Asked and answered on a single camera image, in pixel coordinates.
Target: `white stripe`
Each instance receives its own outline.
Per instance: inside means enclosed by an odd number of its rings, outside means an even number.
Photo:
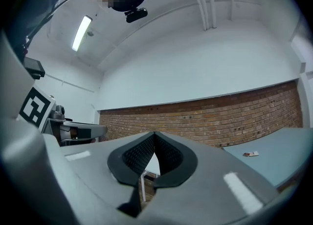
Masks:
[[[90,155],[91,155],[91,153],[87,150],[87,151],[84,151],[84,152],[81,152],[81,153],[77,153],[77,154],[65,156],[65,158],[66,158],[68,161],[72,161],[72,160],[77,160],[77,159],[85,158],[85,157],[88,157],[88,156],[90,156]]]
[[[236,173],[226,174],[224,181],[248,215],[253,214],[263,207],[263,203],[244,185]]]

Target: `black cable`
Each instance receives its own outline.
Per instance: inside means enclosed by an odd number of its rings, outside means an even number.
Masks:
[[[28,36],[29,38],[29,44],[31,42],[31,40],[34,38],[34,36],[37,34],[37,32],[43,27],[43,25],[45,25],[48,21],[51,20],[52,16],[54,15],[55,11],[57,11],[57,9],[59,7],[61,7],[64,3],[68,2],[69,0],[65,0],[62,3],[60,3],[59,5],[57,5],[48,15],[46,15],[46,17],[38,24],[38,26],[34,29],[34,31]]]

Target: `ceiling light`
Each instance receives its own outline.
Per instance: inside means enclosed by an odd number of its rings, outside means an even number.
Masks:
[[[80,42],[82,41],[82,38],[89,26],[89,24],[91,23],[92,19],[89,16],[84,16],[82,22],[79,25],[79,28],[77,30],[76,36],[75,36],[75,40],[73,42],[73,46],[72,49],[77,51]]]

